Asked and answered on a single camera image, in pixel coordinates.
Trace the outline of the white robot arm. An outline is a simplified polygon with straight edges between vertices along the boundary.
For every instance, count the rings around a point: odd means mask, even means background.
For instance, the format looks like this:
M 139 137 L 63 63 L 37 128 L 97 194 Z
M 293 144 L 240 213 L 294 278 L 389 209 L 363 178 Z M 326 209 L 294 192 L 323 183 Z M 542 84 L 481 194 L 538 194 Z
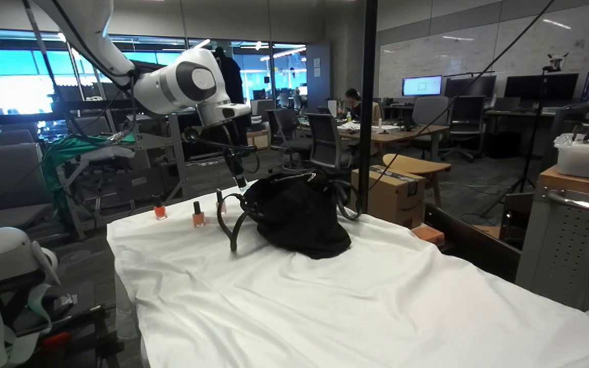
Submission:
M 146 69 L 109 38 L 114 0 L 33 0 L 63 34 L 65 42 L 146 112 L 174 115 L 195 108 L 205 130 L 247 116 L 234 103 L 222 66 L 209 49 L 185 49 L 173 63 Z

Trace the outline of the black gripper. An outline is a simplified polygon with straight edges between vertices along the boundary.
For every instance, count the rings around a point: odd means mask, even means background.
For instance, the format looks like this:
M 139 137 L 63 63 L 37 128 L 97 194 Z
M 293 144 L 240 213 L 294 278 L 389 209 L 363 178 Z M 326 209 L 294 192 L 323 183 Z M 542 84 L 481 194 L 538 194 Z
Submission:
M 212 128 L 212 137 L 205 139 L 205 146 L 222 151 L 224 162 L 234 178 L 234 183 L 245 187 L 245 167 L 244 158 L 247 155 L 245 146 L 238 146 L 227 124 Z

